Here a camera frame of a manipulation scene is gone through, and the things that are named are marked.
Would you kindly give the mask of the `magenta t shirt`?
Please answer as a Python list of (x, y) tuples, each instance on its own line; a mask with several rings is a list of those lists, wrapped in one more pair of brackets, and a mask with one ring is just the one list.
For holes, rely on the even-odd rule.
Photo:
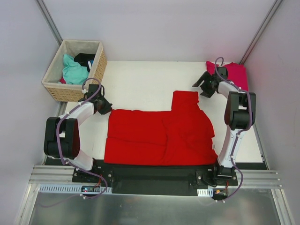
[(243, 65), (231, 62), (225, 64), (223, 67), (227, 69), (227, 80), (234, 82), (235, 85), (241, 87), (243, 90), (249, 91), (246, 68)]

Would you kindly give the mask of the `red t shirt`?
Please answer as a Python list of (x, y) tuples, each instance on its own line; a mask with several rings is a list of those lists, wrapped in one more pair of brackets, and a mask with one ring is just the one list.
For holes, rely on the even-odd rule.
[(196, 91), (174, 91), (170, 111), (112, 110), (104, 162), (195, 166), (216, 162), (213, 125)]

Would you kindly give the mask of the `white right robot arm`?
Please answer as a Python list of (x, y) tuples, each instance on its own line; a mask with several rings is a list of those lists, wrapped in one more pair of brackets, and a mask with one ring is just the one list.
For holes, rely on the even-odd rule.
[(240, 143), (245, 132), (255, 122), (256, 94), (243, 90), (227, 78), (227, 69), (216, 67), (214, 74), (206, 71), (193, 84), (193, 87), (201, 88), (201, 96), (210, 98), (218, 93), (227, 99), (224, 113), (227, 126), (225, 140), (211, 172), (211, 180), (216, 185), (222, 185), (234, 176)]

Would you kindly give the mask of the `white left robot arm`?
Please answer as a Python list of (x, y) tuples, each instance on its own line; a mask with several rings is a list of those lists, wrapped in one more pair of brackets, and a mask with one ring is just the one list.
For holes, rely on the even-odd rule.
[(95, 113), (109, 113), (112, 104), (106, 100), (105, 88), (101, 84), (89, 84), (88, 90), (83, 89), (83, 92), (83, 98), (70, 112), (47, 119), (44, 153), (60, 159), (64, 165), (71, 164), (76, 169), (83, 169), (83, 177), (88, 182), (95, 182), (99, 171), (93, 167), (94, 158), (81, 149), (79, 127)]

